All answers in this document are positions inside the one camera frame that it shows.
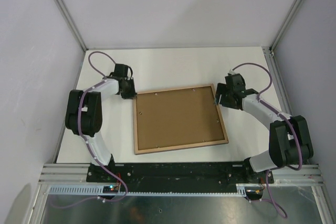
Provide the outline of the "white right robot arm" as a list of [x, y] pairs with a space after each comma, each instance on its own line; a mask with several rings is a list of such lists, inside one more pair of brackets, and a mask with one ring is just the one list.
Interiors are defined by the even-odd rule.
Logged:
[[269, 131], [268, 149], [244, 160], [243, 179], [254, 183], [261, 172], [289, 167], [300, 169], [313, 157], [313, 146], [307, 120], [276, 109], [254, 89], [247, 89], [242, 75], [229, 74], [225, 83], [218, 83], [215, 103], [225, 108], [252, 115]]

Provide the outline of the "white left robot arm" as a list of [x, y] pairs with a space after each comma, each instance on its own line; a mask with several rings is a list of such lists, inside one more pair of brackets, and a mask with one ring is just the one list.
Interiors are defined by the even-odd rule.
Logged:
[[97, 174], [105, 182], [112, 181], [116, 175], [116, 169], [109, 165], [113, 156], [101, 134], [102, 102], [113, 95], [119, 95], [124, 100], [136, 98], [130, 66], [118, 63], [114, 71], [97, 84], [86, 90], [71, 90], [65, 118], [66, 128], [84, 140], [91, 162], [100, 166]]

